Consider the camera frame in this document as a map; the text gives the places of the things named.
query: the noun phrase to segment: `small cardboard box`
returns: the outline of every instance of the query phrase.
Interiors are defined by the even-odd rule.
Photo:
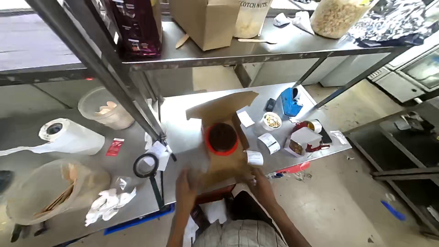
[[[320,145],[320,140],[322,139],[322,136],[315,133],[308,127],[300,128],[296,131],[294,131],[290,137],[287,138],[287,141],[285,142],[284,149],[287,150],[290,154],[294,155],[295,157],[302,157],[306,153],[306,147],[308,144],[310,144],[313,148],[318,147]],[[295,141],[302,147],[302,153],[296,153],[290,148],[290,142]]]
[[[203,135],[205,131],[215,123],[231,125],[238,136],[238,148],[228,156],[216,155],[210,151],[210,166],[204,176],[205,187],[234,177],[242,170],[248,169],[247,155],[244,150],[249,148],[248,140],[241,129],[241,121],[236,111],[244,106],[250,106],[258,93],[253,91],[239,92],[217,98],[186,110],[186,118],[198,118],[202,120]]]
[[[239,0],[170,0],[171,15],[203,50],[230,46]]]

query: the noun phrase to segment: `floor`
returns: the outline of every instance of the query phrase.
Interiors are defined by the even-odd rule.
[[[230,67],[222,66],[196,68],[194,89],[215,91],[241,87],[232,72]],[[203,83],[207,78],[216,80],[215,87]],[[335,90],[319,84],[306,86],[306,89],[317,102]],[[333,116],[333,124],[347,131],[402,108],[374,85],[362,81],[323,109],[328,116]],[[382,206],[380,200],[392,191],[371,178],[368,163],[356,150],[312,161],[306,172],[312,177],[304,181],[294,177],[271,181],[279,204],[311,246],[438,246],[438,241],[417,234],[412,214],[398,199],[393,206],[407,216],[405,222],[398,221]],[[167,215],[108,236],[97,232],[71,246],[165,246],[172,217]]]

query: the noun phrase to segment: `bowl of nuts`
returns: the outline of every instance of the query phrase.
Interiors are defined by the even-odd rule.
[[[278,129],[282,125],[282,119],[275,113],[266,112],[261,119],[262,127],[268,131]]]

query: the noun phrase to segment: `hand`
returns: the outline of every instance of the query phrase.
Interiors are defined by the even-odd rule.
[[[177,210],[189,214],[197,197],[198,179],[189,179],[189,169],[183,169],[177,179],[175,192]]]
[[[252,174],[255,176],[256,184],[254,184],[253,179],[245,179],[244,181],[259,203],[261,203],[261,205],[267,210],[270,207],[277,205],[271,184],[262,170],[259,168],[252,168]]]

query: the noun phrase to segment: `paper towel roll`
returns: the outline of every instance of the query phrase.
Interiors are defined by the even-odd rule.
[[[62,152],[96,154],[104,145],[105,137],[66,118],[58,118],[43,125],[39,137],[48,141],[35,147],[17,147],[0,151],[0,156],[22,150],[34,153]]]

